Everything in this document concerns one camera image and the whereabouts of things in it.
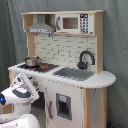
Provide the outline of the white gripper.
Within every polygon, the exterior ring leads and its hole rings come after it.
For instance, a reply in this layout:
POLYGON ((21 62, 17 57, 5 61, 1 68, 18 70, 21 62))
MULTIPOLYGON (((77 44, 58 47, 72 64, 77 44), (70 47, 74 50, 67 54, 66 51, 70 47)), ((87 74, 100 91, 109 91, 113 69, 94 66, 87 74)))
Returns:
POLYGON ((31 93, 31 101, 34 102, 39 98, 38 92, 31 84, 30 80, 24 73, 20 73, 12 80, 12 85, 19 85, 20 87, 24 87, 31 93))

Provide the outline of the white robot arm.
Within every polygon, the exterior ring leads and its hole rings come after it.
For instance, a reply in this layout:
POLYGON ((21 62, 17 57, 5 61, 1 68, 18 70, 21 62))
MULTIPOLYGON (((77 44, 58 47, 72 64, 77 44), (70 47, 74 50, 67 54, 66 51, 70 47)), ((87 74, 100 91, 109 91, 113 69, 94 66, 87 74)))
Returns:
POLYGON ((40 128, 38 119, 31 114, 31 104, 39 98, 29 78, 20 73, 12 84, 0 93, 0 104, 13 105, 13 112, 0 114, 0 128, 40 128))

